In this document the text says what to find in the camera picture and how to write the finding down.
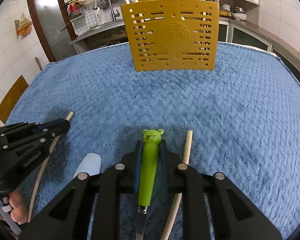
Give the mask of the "left hand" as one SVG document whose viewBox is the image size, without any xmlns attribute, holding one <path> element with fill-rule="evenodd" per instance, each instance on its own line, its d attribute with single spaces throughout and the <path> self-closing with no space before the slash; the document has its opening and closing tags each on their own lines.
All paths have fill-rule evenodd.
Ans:
<svg viewBox="0 0 300 240">
<path fill-rule="evenodd" d="M 26 223 L 28 221 L 29 213 L 23 201 L 21 191 L 15 189 L 9 194 L 8 199 L 12 207 L 10 214 L 11 219 L 19 225 Z"/>
</svg>

